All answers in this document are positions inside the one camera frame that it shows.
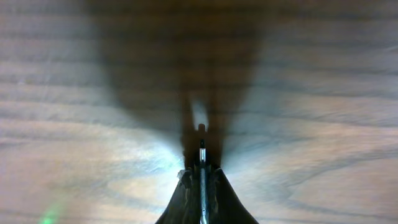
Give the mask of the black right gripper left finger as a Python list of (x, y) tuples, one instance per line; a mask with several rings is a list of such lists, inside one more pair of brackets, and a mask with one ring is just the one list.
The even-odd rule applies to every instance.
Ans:
[(172, 197), (155, 224), (199, 224), (200, 187), (198, 176), (188, 168), (178, 172)]

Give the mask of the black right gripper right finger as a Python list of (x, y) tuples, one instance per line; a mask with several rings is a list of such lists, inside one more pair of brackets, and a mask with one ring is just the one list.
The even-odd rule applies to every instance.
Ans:
[(258, 224), (246, 210), (221, 168), (211, 171), (207, 183), (209, 224)]

